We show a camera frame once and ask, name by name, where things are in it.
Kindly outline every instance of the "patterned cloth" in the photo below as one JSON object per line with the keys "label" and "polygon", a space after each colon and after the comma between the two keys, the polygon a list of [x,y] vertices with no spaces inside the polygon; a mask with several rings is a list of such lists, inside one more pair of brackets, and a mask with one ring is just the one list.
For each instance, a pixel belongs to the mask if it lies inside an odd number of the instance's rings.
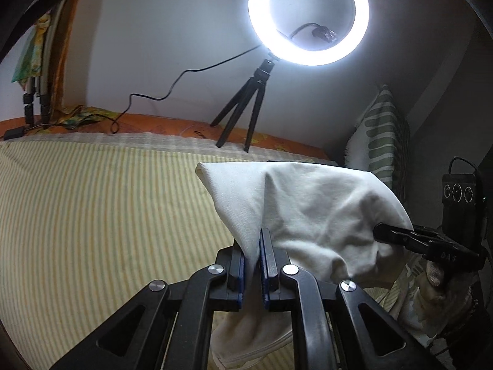
{"label": "patterned cloth", "polygon": [[371,171],[405,201],[409,125],[384,85],[357,124],[346,147],[346,167]]}
{"label": "patterned cloth", "polygon": [[44,14],[36,21],[12,76],[12,82],[19,82],[24,88],[28,78],[41,76],[43,65],[44,35],[50,26],[50,14]]}

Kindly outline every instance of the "tripod leg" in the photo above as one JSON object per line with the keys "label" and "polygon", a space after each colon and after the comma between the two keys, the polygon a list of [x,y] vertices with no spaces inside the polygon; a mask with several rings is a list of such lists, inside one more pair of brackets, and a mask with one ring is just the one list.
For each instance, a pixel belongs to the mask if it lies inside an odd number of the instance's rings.
{"label": "tripod leg", "polygon": [[248,132],[246,134],[245,151],[247,153],[248,153],[248,149],[250,149],[250,143],[253,137],[253,131],[255,130],[255,125],[257,124],[258,113],[260,112],[260,107],[262,106],[264,95],[265,95],[265,85],[262,85],[258,88],[257,97],[255,99],[255,105],[253,106],[253,111],[251,112],[250,125],[248,125]]}
{"label": "tripod leg", "polygon": [[223,144],[226,143],[229,134],[233,130],[233,127],[236,125],[236,123],[240,119],[241,114],[245,110],[245,107],[248,105],[250,99],[257,91],[258,85],[259,83],[255,81],[253,78],[250,78],[248,80],[248,84],[246,85],[243,96],[241,97],[240,101],[238,102],[238,105],[236,106],[235,110],[231,114],[231,117],[229,118],[226,127],[224,127],[224,130],[222,131],[221,136],[219,137],[218,143],[216,143],[217,147],[221,147],[223,146]]}
{"label": "tripod leg", "polygon": [[242,98],[243,93],[245,93],[249,82],[250,80],[248,79],[245,85],[243,85],[242,88],[238,90],[238,92],[233,96],[233,98],[231,98],[231,100],[224,106],[218,116],[214,118],[213,122],[210,123],[210,126],[215,127],[219,122],[222,121],[226,114],[233,109],[233,107],[238,103],[238,100]]}

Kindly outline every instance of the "black device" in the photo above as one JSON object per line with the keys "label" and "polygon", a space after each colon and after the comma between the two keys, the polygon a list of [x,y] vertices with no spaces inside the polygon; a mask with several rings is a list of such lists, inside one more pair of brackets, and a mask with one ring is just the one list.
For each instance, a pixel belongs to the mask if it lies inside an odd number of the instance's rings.
{"label": "black device", "polygon": [[26,92],[22,96],[22,102],[24,103],[24,116],[26,118],[26,124],[30,128],[34,126],[34,93],[35,81],[33,77],[30,77],[26,83]]}
{"label": "black device", "polygon": [[[454,161],[471,165],[474,174],[451,174]],[[486,200],[476,166],[461,157],[450,161],[448,174],[442,177],[442,231],[413,225],[413,230],[378,224],[373,229],[378,242],[397,244],[439,263],[447,278],[456,272],[481,270],[487,250],[481,246],[486,228]]]}
{"label": "black device", "polygon": [[258,114],[260,112],[260,107],[262,107],[262,101],[264,100],[265,95],[265,86],[267,84],[267,80],[270,77],[270,73],[272,68],[274,68],[274,64],[276,60],[279,60],[274,55],[270,54],[271,58],[263,61],[262,65],[260,65],[256,70],[253,76],[248,79],[245,85],[231,98],[231,100],[225,105],[225,107],[221,110],[217,117],[210,123],[210,126],[215,127],[223,120],[223,118],[233,109],[233,113],[229,118],[226,127],[221,133],[218,142],[216,143],[217,147],[222,147],[223,144],[226,143],[229,134],[235,127],[236,123],[241,117],[241,114],[245,110],[246,106],[253,98],[253,95],[257,93],[257,97],[255,98],[255,104],[253,105],[253,110],[251,113],[250,124],[248,125],[248,131],[246,134],[245,140],[245,151],[248,152],[250,149],[251,139],[253,137],[253,131],[255,130],[255,125],[257,124]]}
{"label": "black device", "polygon": [[8,141],[10,139],[21,138],[26,134],[26,129],[24,127],[18,127],[13,129],[8,129],[3,135],[3,140]]}
{"label": "black device", "polygon": [[[467,162],[473,174],[451,174],[456,160]],[[442,231],[462,246],[479,252],[485,231],[486,199],[479,170],[470,161],[454,157],[442,177]]]}
{"label": "black device", "polygon": [[[259,247],[256,279],[267,310],[291,312],[296,370],[444,369],[353,281],[317,280],[273,247],[266,228]],[[152,281],[51,370],[206,369],[213,312],[241,308],[244,270],[235,242],[188,280]]]}

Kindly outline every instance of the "round button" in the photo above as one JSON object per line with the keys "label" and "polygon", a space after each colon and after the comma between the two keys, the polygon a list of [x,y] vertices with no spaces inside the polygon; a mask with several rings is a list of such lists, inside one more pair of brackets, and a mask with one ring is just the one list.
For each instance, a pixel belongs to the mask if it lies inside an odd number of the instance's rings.
{"label": "round button", "polygon": [[351,280],[345,280],[341,282],[341,288],[346,292],[353,292],[356,289],[356,284]]}
{"label": "round button", "polygon": [[153,292],[163,290],[166,283],[163,280],[154,280],[149,283],[149,289]]}
{"label": "round button", "polygon": [[464,200],[467,202],[467,203],[470,203],[472,201],[472,188],[470,186],[468,186],[465,190],[464,190]]}
{"label": "round button", "polygon": [[456,183],[452,188],[452,197],[454,202],[460,202],[460,199],[462,198],[462,188],[458,183]]}
{"label": "round button", "polygon": [[209,273],[211,274],[221,274],[224,271],[224,267],[220,264],[211,264],[208,268]]}
{"label": "round button", "polygon": [[295,275],[295,274],[298,274],[299,268],[298,268],[298,266],[295,266],[294,264],[286,264],[283,267],[283,271],[285,274]]}
{"label": "round button", "polygon": [[443,195],[445,196],[446,199],[450,197],[450,185],[446,184],[445,187],[443,188]]}

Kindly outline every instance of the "black clamp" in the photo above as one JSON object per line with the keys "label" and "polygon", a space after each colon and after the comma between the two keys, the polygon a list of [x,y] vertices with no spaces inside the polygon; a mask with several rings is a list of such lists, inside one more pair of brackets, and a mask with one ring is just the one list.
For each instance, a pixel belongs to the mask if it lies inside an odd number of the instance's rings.
{"label": "black clamp", "polygon": [[449,275],[479,271],[487,256],[483,246],[477,253],[432,229],[416,225],[409,230],[380,223],[373,229],[373,237],[377,242],[401,245],[421,254],[426,260],[439,263]]}
{"label": "black clamp", "polygon": [[[264,304],[291,312],[296,370],[444,369],[353,281],[317,280],[273,246],[266,228],[259,243]],[[244,287],[235,242],[188,280],[146,285],[51,370],[206,369],[213,313],[238,311]]]}
{"label": "black clamp", "polygon": [[152,281],[51,369],[159,370],[165,353],[164,370],[206,369],[213,313],[241,308],[244,270],[235,243],[188,280]]}

